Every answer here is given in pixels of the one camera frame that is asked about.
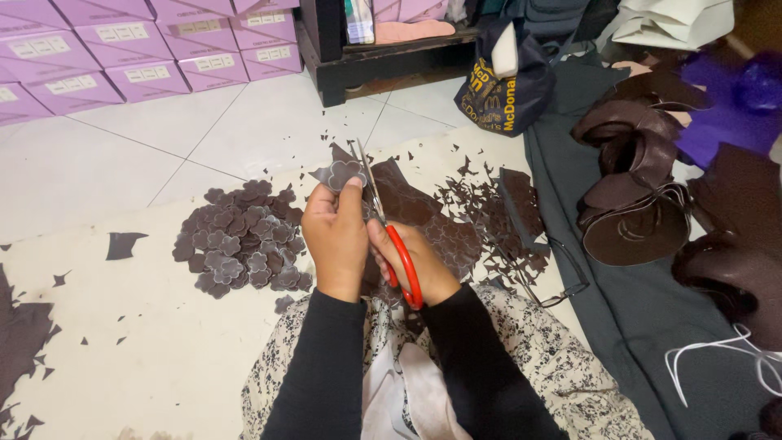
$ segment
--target scissors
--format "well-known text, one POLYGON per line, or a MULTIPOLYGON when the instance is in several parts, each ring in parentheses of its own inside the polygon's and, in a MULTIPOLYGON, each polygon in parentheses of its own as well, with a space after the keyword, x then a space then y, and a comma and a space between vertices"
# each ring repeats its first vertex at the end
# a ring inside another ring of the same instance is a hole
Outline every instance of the scissors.
MULTIPOLYGON (((367 170, 367 174, 369 175, 368 181, 369 189, 372 195, 372 205, 375 208, 375 212, 378 214, 378 220, 380 221, 380 224, 386 228, 386 232, 389 234, 396 251, 399 253, 399 257, 402 260, 402 266, 404 267, 404 271, 407 274, 407 281, 410 282, 411 291, 408 292, 404 287, 402 287, 402 294, 404 295, 404 299, 410 305, 410 308, 413 310, 421 310, 421 308, 424 306, 424 300, 421 296, 421 284, 418 282, 418 274, 415 272, 413 259, 410 258, 410 252, 407 251, 407 247, 404 245, 402 237, 399 236, 399 233, 396 231, 393 225, 389 225, 386 222, 386 213, 383 211, 383 205, 380 203, 378 186, 375 183, 375 177, 372 175, 372 168, 369 167, 367 154, 364 152, 364 147, 361 146, 361 141, 357 140, 357 143, 358 150, 361 152, 361 162, 364 163, 364 169, 367 170)), ((353 149, 352 144, 350 145, 350 150, 353 152, 353 157, 356 157, 356 150, 353 149)), ((396 277, 396 272, 394 272, 391 264, 388 264, 388 267, 389 278, 391 279, 389 284, 391 287, 399 286, 399 279, 396 277)))

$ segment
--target floral pants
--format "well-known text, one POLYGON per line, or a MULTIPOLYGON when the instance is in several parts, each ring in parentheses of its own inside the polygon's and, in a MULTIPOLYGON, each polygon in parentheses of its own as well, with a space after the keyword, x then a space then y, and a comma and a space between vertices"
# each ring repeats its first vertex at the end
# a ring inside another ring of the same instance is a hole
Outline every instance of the floral pants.
MULTIPOLYGON (((490 286, 476 293, 491 315, 497 336, 518 368, 543 399, 554 421, 570 438, 653 439, 633 403, 599 360, 551 314, 531 301, 490 286)), ((364 322, 364 373, 386 344, 392 344, 396 371, 402 346, 418 345, 439 366, 429 331, 416 337, 406 329, 401 308, 391 310, 367 299, 364 322)), ((291 305, 280 318, 242 389, 243 432, 239 440, 259 440, 299 339, 309 297, 291 305)), ((402 417, 410 421, 407 399, 402 417)))

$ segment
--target dark wooden cabinet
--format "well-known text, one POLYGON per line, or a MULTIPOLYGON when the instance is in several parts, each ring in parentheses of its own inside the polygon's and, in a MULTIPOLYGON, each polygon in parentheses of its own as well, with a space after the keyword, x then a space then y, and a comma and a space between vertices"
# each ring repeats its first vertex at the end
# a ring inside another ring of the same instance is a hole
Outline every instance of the dark wooden cabinet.
POLYGON ((323 107, 345 103, 345 87, 378 79, 429 72, 442 67, 469 69, 475 37, 495 16, 479 16, 480 1, 468 0, 468 19, 456 34, 393 45, 347 45, 343 0, 301 0, 296 36, 305 69, 323 107))

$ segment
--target forearm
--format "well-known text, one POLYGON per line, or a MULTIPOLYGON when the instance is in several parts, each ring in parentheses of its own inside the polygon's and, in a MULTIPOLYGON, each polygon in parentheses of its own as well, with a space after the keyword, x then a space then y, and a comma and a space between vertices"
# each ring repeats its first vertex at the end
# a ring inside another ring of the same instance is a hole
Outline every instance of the forearm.
POLYGON ((481 438, 562 438, 543 402, 505 351, 475 291, 421 311, 459 424, 481 438))
POLYGON ((312 293, 264 439, 358 439, 364 302, 312 293))

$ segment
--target white tile floor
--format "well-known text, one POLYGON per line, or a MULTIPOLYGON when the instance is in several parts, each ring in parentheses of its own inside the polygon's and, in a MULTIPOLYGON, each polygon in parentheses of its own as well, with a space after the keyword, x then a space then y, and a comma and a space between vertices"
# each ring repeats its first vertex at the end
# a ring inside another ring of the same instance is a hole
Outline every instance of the white tile floor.
POLYGON ((453 102, 462 82, 323 109, 305 71, 0 127, 0 243, 307 166, 332 139, 373 150, 470 124, 453 102))

